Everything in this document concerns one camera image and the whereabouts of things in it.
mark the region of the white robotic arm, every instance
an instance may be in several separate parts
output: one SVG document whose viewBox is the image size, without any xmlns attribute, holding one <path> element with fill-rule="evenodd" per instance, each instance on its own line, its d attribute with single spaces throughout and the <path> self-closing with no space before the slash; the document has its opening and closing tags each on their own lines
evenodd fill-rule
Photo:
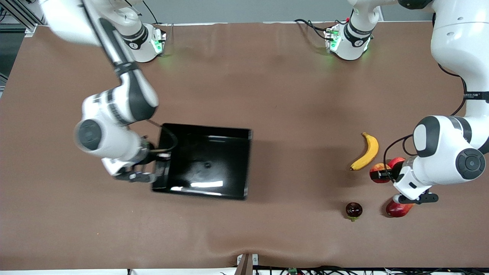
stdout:
<svg viewBox="0 0 489 275">
<path fill-rule="evenodd" d="M 339 23 L 326 31 L 331 38 L 326 46 L 329 52 L 345 60 L 358 59 L 367 50 L 372 31 L 380 18 L 382 5 L 396 4 L 397 0 L 348 0 L 353 6 L 346 23 Z"/>
<path fill-rule="evenodd" d="M 143 24 L 129 8 L 140 2 L 142 0 L 92 0 L 99 16 L 108 20 L 122 35 L 133 58 L 148 62 L 163 54 L 166 33 Z M 57 36 L 72 43 L 100 46 L 81 4 L 81 0 L 40 0 L 49 27 Z"/>
<path fill-rule="evenodd" d="M 66 3 L 46 0 L 42 5 L 47 14 L 53 12 L 55 6 L 69 8 L 70 14 L 77 15 L 73 18 L 75 24 L 85 23 L 79 26 L 82 35 L 73 35 L 70 27 L 65 29 L 62 20 L 58 22 L 52 17 L 54 12 L 52 16 L 48 15 L 49 23 L 55 22 L 55 27 L 51 25 L 51 28 L 68 41 L 100 45 L 121 83 L 84 100 L 82 120 L 75 128 L 75 142 L 84 152 L 102 158 L 107 171 L 117 177 L 147 158 L 150 144 L 128 125 L 151 118 L 158 106 L 158 98 L 134 61 L 126 41 L 112 22 L 99 13 L 100 8 L 93 0 L 81 0 L 75 6 Z M 133 176 L 143 178 L 141 181 L 145 182 L 156 179 L 150 173 L 134 173 Z"/>
<path fill-rule="evenodd" d="M 400 0 L 401 4 L 426 0 Z M 420 200 L 433 185 L 466 183 L 478 178 L 489 152 L 489 1 L 434 0 L 436 12 L 431 53 L 467 84 L 464 117 L 433 115 L 413 132 L 418 155 L 402 164 L 394 187 L 408 200 Z"/>
</svg>

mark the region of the apple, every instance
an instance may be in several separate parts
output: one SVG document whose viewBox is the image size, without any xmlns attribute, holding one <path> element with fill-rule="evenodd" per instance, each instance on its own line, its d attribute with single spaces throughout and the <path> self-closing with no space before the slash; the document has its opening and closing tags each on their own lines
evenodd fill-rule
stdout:
<svg viewBox="0 0 489 275">
<path fill-rule="evenodd" d="M 397 157 L 397 158 L 394 158 L 391 161 L 389 161 L 389 163 L 387 165 L 389 167 L 394 167 L 394 165 L 396 165 L 398 162 L 405 161 L 405 160 L 406 160 L 405 158 Z"/>
<path fill-rule="evenodd" d="M 385 207 L 385 211 L 387 214 L 394 218 L 404 217 L 411 208 L 413 208 L 414 204 L 398 204 L 391 200 L 389 204 Z"/>
<path fill-rule="evenodd" d="M 374 166 L 372 166 L 372 169 L 370 169 L 370 172 L 369 172 L 370 179 L 373 180 L 375 183 L 388 183 L 390 181 L 390 179 L 385 179 L 385 180 L 381 180 L 381 179 L 375 179 L 374 180 L 374 179 L 372 179 L 372 172 L 377 172 L 377 171 L 381 171 L 381 170 L 385 170 L 383 163 L 377 163 Z"/>
</svg>

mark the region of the table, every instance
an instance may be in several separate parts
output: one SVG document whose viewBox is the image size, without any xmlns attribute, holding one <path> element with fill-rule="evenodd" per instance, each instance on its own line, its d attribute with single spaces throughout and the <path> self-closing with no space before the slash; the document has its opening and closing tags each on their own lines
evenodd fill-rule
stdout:
<svg viewBox="0 0 489 275">
<path fill-rule="evenodd" d="M 38 27 L 0 100 L 0 268 L 213 268 L 244 252 L 272 266 L 489 266 L 488 173 L 436 186 L 438 203 L 388 218 L 392 185 L 348 169 L 361 132 L 383 151 L 460 104 L 460 80 L 430 55 L 430 24 L 380 23 L 351 62 L 303 24 L 162 27 L 166 56 L 140 65 L 159 96 L 153 120 L 253 129 L 245 202 L 113 180 L 77 149 L 73 128 L 83 99 L 117 78 L 101 49 Z M 158 138 L 145 121 L 131 128 Z M 354 223 L 352 201 L 364 209 Z"/>
</svg>

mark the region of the yellow banana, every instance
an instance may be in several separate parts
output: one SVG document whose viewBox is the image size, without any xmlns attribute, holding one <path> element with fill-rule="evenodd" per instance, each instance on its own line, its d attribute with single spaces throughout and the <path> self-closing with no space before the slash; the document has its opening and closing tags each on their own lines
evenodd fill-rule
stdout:
<svg viewBox="0 0 489 275">
<path fill-rule="evenodd" d="M 363 132 L 362 136 L 367 140 L 367 152 L 355 162 L 353 162 L 352 166 L 350 166 L 350 170 L 352 171 L 358 171 L 367 166 L 371 161 L 374 160 L 378 153 L 377 139 L 367 134 L 366 132 Z"/>
</svg>

